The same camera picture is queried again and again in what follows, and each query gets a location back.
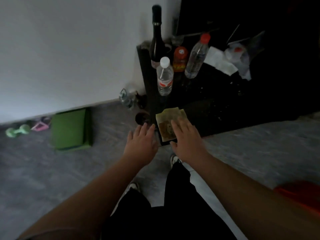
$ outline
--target green book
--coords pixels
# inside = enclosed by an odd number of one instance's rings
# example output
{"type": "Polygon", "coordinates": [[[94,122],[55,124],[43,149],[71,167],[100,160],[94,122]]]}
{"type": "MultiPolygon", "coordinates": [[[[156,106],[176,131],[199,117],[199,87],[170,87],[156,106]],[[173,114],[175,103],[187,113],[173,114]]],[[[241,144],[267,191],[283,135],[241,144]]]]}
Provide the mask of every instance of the green book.
{"type": "Polygon", "coordinates": [[[92,146],[91,113],[79,109],[55,114],[51,120],[52,143],[61,151],[85,149],[92,146]]]}

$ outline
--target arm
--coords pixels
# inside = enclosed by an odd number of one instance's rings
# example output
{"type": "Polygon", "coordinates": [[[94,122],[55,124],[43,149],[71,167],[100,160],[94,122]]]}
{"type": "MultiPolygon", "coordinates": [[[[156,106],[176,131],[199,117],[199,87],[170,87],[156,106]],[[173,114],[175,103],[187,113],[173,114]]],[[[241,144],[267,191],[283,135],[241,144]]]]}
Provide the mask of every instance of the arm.
{"type": "Polygon", "coordinates": [[[320,218],[211,156],[187,120],[172,121],[174,152],[206,181],[248,239],[319,239],[320,218]]]}
{"type": "Polygon", "coordinates": [[[126,187],[154,158],[158,146],[153,142],[155,125],[138,126],[128,134],[123,156],[110,169],[62,202],[27,229],[20,238],[55,229],[72,228],[97,236],[126,187]]]}

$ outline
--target dark bottle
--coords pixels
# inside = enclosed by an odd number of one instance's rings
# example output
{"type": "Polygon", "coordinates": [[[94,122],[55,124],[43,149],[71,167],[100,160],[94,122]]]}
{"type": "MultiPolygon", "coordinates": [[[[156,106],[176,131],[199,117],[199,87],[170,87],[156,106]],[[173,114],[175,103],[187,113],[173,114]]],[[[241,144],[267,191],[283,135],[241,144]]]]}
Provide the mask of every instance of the dark bottle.
{"type": "Polygon", "coordinates": [[[160,59],[165,56],[166,47],[161,38],[161,7],[154,5],[152,7],[153,38],[150,45],[151,66],[157,68],[160,65],[160,59]]]}

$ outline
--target green dumbbell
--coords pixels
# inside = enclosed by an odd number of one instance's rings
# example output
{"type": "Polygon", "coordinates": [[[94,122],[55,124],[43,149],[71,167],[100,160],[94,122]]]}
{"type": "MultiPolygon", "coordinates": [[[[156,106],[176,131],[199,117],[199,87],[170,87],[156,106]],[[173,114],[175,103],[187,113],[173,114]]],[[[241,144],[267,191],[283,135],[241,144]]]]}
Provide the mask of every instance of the green dumbbell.
{"type": "Polygon", "coordinates": [[[14,129],[14,128],[9,128],[6,129],[5,133],[7,135],[7,137],[17,137],[17,134],[21,133],[21,134],[29,134],[30,132],[30,126],[27,124],[23,124],[22,126],[19,127],[19,129],[14,129]]]}

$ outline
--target gray floor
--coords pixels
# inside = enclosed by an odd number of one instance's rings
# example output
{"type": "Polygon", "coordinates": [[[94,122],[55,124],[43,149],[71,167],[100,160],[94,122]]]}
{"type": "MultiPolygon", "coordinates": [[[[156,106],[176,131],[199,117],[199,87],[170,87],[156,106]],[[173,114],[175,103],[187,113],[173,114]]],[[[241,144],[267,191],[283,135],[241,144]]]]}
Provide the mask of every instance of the gray floor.
{"type": "MultiPolygon", "coordinates": [[[[127,133],[134,128],[134,112],[115,103],[93,109],[94,146],[87,150],[59,153],[50,145],[50,131],[11,139],[2,129],[0,239],[16,238],[110,167],[121,156],[127,133]]],[[[311,119],[263,124],[205,139],[211,154],[270,188],[294,180],[320,184],[319,142],[320,122],[311,119]]],[[[171,152],[170,146],[161,147],[138,174],[152,206],[163,205],[171,152]]],[[[191,182],[236,237],[246,239],[194,171],[191,182]]]]}

